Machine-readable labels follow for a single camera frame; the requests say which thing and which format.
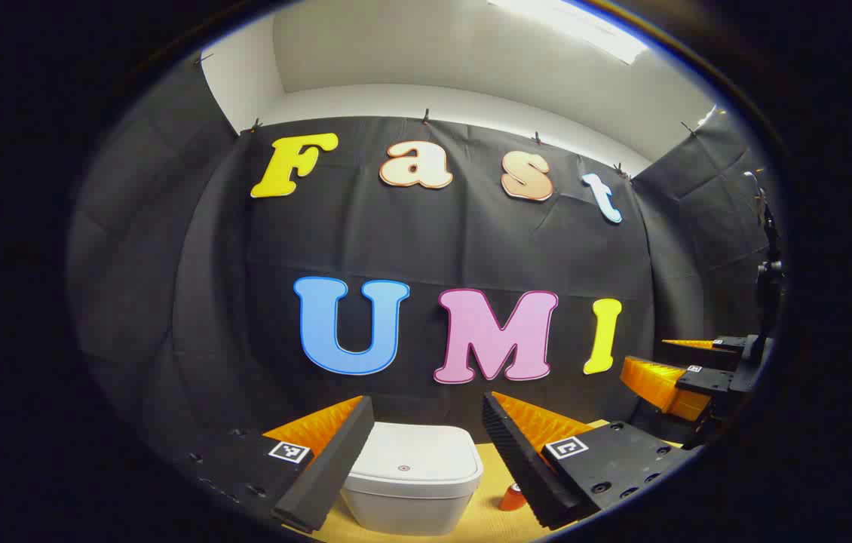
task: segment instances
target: letter m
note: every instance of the letter m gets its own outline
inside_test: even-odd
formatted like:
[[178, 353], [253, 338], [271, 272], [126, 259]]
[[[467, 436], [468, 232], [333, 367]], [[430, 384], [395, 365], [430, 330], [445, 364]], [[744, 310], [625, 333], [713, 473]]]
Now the letter m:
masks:
[[512, 351], [516, 351], [516, 357], [505, 372], [511, 381], [540, 379], [550, 373], [547, 337], [550, 314], [557, 306], [555, 293], [525, 293], [504, 327], [496, 322], [486, 296], [480, 291], [448, 290], [440, 294], [440, 305], [449, 311], [449, 336], [446, 361], [433, 373], [438, 382], [452, 385], [474, 379], [475, 372], [468, 367], [471, 348], [487, 381], [499, 374]]

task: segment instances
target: letter f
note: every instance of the letter f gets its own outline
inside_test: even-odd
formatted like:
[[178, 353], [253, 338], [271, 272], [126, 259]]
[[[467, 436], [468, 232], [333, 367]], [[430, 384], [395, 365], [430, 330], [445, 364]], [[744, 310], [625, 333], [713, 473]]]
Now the letter f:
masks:
[[309, 147], [301, 155], [299, 151], [306, 145], [318, 146], [323, 151], [332, 151], [339, 147], [339, 137], [333, 133], [306, 135], [306, 137], [284, 137], [272, 142], [275, 148], [265, 175], [258, 185], [251, 188], [251, 197], [267, 198], [268, 196], [288, 196], [296, 189], [296, 184], [290, 181], [292, 168], [299, 176], [307, 176], [319, 161], [319, 150]]

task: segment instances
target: white wall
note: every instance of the white wall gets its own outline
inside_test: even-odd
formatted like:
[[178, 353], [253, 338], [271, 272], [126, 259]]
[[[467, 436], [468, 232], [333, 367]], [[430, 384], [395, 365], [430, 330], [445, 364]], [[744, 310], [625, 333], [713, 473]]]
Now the white wall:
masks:
[[278, 97], [263, 107], [261, 122], [276, 124], [354, 115], [418, 118], [426, 113], [427, 107], [430, 119], [494, 128], [522, 137], [533, 137], [533, 133], [539, 131], [544, 143], [604, 164], [621, 162], [624, 171], [631, 176], [651, 163], [604, 134], [549, 111], [501, 97], [443, 87], [349, 85], [300, 90]]
[[629, 147], [575, 123], [532, 106], [501, 97], [424, 85], [348, 85], [285, 93], [275, 62], [274, 15], [253, 21], [209, 45], [202, 62], [209, 89], [236, 131], [262, 124], [372, 115], [422, 117], [473, 124], [540, 138], [551, 145], [604, 162], [622, 164], [634, 176], [650, 165]]
[[237, 132], [253, 126], [285, 95], [275, 62], [274, 21], [274, 15], [262, 17], [201, 52], [208, 57], [201, 68], [212, 96]]

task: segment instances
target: blue letter u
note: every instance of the blue letter u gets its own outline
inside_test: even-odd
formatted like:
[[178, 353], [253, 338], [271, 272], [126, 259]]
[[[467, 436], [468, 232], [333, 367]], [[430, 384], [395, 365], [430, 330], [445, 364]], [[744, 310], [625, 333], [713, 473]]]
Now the blue letter u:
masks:
[[363, 296], [372, 300], [372, 344], [363, 353], [339, 347], [336, 315], [349, 287], [339, 279], [301, 278], [292, 289], [302, 301], [299, 333], [306, 357], [319, 367], [346, 375], [368, 375], [392, 364], [399, 342], [399, 302], [409, 298], [409, 285], [368, 281]]

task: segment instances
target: white container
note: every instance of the white container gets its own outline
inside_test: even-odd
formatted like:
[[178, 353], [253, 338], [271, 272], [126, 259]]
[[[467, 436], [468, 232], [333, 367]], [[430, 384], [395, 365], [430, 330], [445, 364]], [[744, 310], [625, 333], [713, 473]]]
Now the white container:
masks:
[[443, 535], [460, 522], [482, 474], [466, 430], [376, 422], [342, 498], [365, 529]]

